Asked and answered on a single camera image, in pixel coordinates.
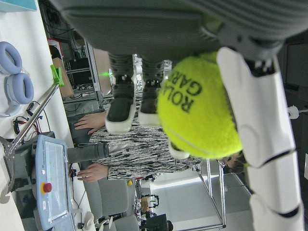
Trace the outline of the grey and white robot hand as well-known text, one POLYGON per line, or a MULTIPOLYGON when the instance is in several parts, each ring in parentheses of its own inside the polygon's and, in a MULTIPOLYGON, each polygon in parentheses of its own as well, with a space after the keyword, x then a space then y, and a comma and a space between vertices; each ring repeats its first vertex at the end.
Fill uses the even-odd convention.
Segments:
POLYGON ((164 60, 176 63, 150 91, 174 156, 219 159, 243 151, 256 231, 302 231, 303 203, 292 126, 277 53, 308 27, 305 0, 54 0, 62 17, 93 47, 107 51, 116 78, 107 124, 125 132, 132 120, 133 54, 144 78, 160 80, 164 60))

